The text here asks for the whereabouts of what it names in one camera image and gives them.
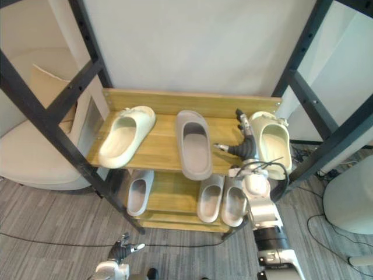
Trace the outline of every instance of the cream slide sandal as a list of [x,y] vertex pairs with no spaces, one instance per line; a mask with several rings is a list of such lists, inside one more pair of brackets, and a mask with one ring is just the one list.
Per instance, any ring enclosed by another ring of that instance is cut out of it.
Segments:
[[217,219],[223,186],[224,176],[218,174],[200,182],[197,215],[202,222],[212,223]]
[[136,106],[121,111],[98,152],[100,164],[107,168],[126,165],[155,122],[156,115],[148,106]]
[[[275,115],[268,112],[256,112],[250,117],[249,123],[260,160],[270,162],[281,158],[276,162],[282,163],[286,171],[290,173],[291,155],[286,120],[276,118]],[[285,179],[284,171],[278,165],[270,165],[266,170],[268,170],[269,177],[272,179]]]
[[128,191],[127,213],[139,216],[144,213],[154,181],[154,170],[135,170]]
[[221,218],[229,226],[239,226],[246,210],[247,200],[242,192],[242,182],[235,178],[226,177],[224,184],[223,205]]

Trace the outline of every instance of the slide sandal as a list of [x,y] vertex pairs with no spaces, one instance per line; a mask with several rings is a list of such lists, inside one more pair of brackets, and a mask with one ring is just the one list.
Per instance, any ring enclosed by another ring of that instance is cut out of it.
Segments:
[[180,111],[176,135],[181,171],[191,180],[205,180],[212,174],[209,130],[205,119],[194,111]]
[[242,182],[235,178],[226,177],[224,184],[223,204],[221,218],[229,226],[239,226],[246,210],[246,198],[242,192]]
[[202,222],[212,223],[217,219],[223,186],[224,176],[218,174],[200,182],[197,215]]
[[110,133],[98,152],[100,164],[107,168],[126,165],[155,122],[156,115],[152,108],[147,106],[136,106],[121,111],[113,121]]
[[[276,162],[282,163],[290,174],[291,155],[286,120],[276,118],[275,115],[268,112],[256,112],[250,117],[249,123],[260,160],[269,162],[282,157]],[[270,165],[266,170],[272,179],[285,179],[284,171],[280,166]]]
[[127,213],[139,216],[144,213],[154,180],[153,170],[135,170],[128,191]]

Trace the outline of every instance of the floor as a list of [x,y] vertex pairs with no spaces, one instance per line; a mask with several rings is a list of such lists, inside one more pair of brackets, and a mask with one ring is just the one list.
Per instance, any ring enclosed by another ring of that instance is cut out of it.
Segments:
[[[361,150],[357,158],[371,154]],[[315,176],[301,187],[322,194],[324,183]],[[321,199],[296,189],[278,203],[290,243],[307,279],[371,279],[319,246],[307,231],[306,221],[322,212]],[[129,232],[131,243],[213,244],[217,233],[147,229],[138,235],[104,199],[92,192],[64,193],[38,190],[9,180],[0,182],[0,231],[27,239],[74,244],[112,244]],[[344,258],[373,254],[373,248],[354,244],[336,234],[323,217],[311,221],[313,234]],[[338,232],[373,244],[373,236]],[[30,243],[0,236],[0,279],[87,279],[105,260],[109,247],[68,247]],[[132,273],[159,270],[161,279],[256,279],[260,270],[250,226],[216,247],[145,247],[127,259]],[[361,268],[373,274],[373,267]]]

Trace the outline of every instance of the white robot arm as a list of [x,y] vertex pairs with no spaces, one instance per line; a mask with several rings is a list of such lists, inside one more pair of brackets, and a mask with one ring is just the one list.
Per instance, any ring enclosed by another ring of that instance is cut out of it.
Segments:
[[281,217],[274,203],[285,192],[288,174],[284,168],[286,179],[271,191],[268,172],[264,166],[281,164],[274,161],[263,163],[256,158],[255,140],[247,116],[239,109],[236,114],[241,123],[238,127],[244,135],[243,143],[238,146],[222,144],[214,146],[242,159],[242,167],[231,168],[228,175],[241,180],[242,191],[247,198],[248,215],[258,248],[259,265],[265,268],[258,273],[258,279],[305,280],[297,256],[290,248]]

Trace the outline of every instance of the black metal shelving unit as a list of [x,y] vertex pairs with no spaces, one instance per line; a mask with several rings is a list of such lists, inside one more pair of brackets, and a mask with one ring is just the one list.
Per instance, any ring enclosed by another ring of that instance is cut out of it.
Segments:
[[[0,8],[18,1],[21,0],[2,0],[0,1]],[[83,0],[68,1],[90,55],[90,61],[48,108],[44,108],[38,101],[2,51],[0,57],[0,86],[20,111],[82,174],[92,187],[107,199],[117,211],[122,213],[123,217],[139,233],[144,234],[145,229],[138,224],[136,219],[127,214],[122,201],[113,191],[113,184],[118,181],[122,173],[111,170],[104,181],[97,174],[97,168],[86,160],[58,126],[96,75],[100,78],[104,88],[112,88]],[[288,191],[299,185],[300,181],[317,172],[373,126],[373,94],[341,126],[338,126],[317,98],[317,95],[297,71],[332,2],[333,0],[316,0],[294,51],[272,94],[275,97],[282,97],[286,88],[290,86],[323,139],[318,149],[290,174]],[[338,2],[373,18],[373,3],[370,0],[338,0]]]

